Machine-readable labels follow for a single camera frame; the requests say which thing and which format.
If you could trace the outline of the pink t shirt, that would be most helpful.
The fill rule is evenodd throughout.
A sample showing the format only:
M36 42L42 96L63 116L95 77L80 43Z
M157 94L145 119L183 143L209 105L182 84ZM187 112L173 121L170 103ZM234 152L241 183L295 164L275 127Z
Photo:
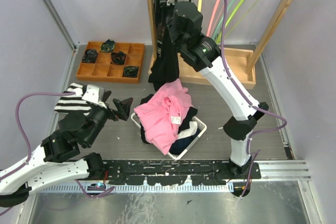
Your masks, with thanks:
M193 106L188 89L180 79L165 83L144 104L134 108L145 132L146 141L166 155L177 140L179 127Z

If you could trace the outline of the black printed t shirt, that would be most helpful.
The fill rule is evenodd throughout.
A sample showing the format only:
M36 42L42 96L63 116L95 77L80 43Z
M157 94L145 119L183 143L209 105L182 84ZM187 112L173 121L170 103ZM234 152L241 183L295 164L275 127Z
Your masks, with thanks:
M154 90L179 78L179 61L177 51L171 41L168 23L155 25L156 27L156 59L151 68L148 82L153 84Z

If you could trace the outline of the pink hanger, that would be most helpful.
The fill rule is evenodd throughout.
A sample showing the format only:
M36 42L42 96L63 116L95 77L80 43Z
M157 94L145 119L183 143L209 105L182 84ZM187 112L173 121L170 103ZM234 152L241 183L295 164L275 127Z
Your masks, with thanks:
M220 16L223 14L223 11L224 11L224 5L222 5L221 9L218 10L220 6L220 1L221 0L216 0L213 11L212 11L212 15L211 15L207 33L206 33L206 35L209 37L214 35L215 26L219 24Z

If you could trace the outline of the plain black t shirt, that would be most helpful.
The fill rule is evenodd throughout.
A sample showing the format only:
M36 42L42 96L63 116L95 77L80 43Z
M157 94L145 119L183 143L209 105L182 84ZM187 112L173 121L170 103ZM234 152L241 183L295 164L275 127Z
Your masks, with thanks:
M149 94L147 97L141 99L140 101L140 105L144 104L144 103L147 103L151 98L153 97L153 94ZM181 123L181 125L179 126L178 128L178 135L180 135L180 133L182 131L189 131L190 130L190 122L192 121L192 118L194 116L196 116L198 113L198 110L196 108L190 108L185 119L183 120L183 122ZM145 144L150 144L150 142L148 142L145 138L145 130L144 130L144 127L142 126L142 124L140 124L141 127L140 127L140 134L141 134L141 140L143 143Z

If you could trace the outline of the navy blue t shirt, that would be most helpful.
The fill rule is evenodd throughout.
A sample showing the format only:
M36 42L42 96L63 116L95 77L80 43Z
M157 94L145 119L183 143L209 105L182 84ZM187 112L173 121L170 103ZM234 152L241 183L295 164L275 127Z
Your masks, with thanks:
M196 135L176 140L170 147L169 152L180 155L196 138Z

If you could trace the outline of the white t shirt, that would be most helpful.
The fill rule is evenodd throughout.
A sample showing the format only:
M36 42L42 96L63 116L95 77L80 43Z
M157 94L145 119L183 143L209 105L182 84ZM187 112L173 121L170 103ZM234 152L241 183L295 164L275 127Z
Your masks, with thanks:
M196 121L189 121L189 128L185 130L181 130L177 136L177 139L183 139L187 137L191 137L196 134L198 129Z

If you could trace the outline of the mint green hanger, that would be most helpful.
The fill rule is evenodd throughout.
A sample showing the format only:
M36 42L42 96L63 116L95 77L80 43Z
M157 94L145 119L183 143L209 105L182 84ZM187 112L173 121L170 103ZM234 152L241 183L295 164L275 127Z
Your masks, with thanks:
M231 7L235 3L235 1L236 0L230 0L228 6L226 7L227 12L229 12L229 10L231 9ZM222 10L220 12L220 15L217 17L217 20L215 22L216 27L213 28L212 33L211 33L211 37L213 39L216 39L218 37L218 35L219 35L219 32L222 31L222 23L223 23L223 20L224 20L223 13L224 13L224 10Z

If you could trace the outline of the lime green hanger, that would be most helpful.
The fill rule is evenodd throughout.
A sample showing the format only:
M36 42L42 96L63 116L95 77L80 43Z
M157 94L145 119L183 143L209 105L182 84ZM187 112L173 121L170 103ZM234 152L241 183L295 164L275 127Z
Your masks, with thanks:
M234 18L234 16L237 14L238 10L242 7L243 3L246 0L239 0L239 2L237 3L237 5L234 7L234 9L232 10L232 12L230 13L229 17L226 19L225 22L225 28L227 28L227 26L230 24L230 22L232 21L232 19ZM244 19L244 17L252 10L252 8L258 3L258 1L260 0L256 0L253 5L248 9L248 11L234 24L234 26L225 33L224 37L227 37L228 34L230 34L235 28L236 26Z

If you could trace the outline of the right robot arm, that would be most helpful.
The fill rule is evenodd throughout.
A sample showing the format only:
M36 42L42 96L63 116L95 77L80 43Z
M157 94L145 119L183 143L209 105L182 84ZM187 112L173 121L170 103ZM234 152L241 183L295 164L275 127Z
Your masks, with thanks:
M224 57L224 50L202 33L203 15L191 1L154 5L157 31L156 60L148 82L156 92L171 89L181 93L178 57L199 72L229 106L232 116L224 124L231 139L230 172L241 179L252 163L250 141L257 121L268 111L266 102L258 102L239 82Z

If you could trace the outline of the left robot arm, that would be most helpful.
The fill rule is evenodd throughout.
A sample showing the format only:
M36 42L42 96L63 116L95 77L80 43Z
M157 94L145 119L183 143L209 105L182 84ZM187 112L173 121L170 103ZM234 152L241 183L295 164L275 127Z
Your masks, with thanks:
M1 171L1 207L11 208L25 202L45 188L69 180L99 180L106 166L98 153L90 153L75 161L81 148L91 148L108 120L126 121L133 98L113 99L109 108L104 95L89 102L88 114L70 111L58 122L58 129L46 137L35 150L28 146L28 155Z

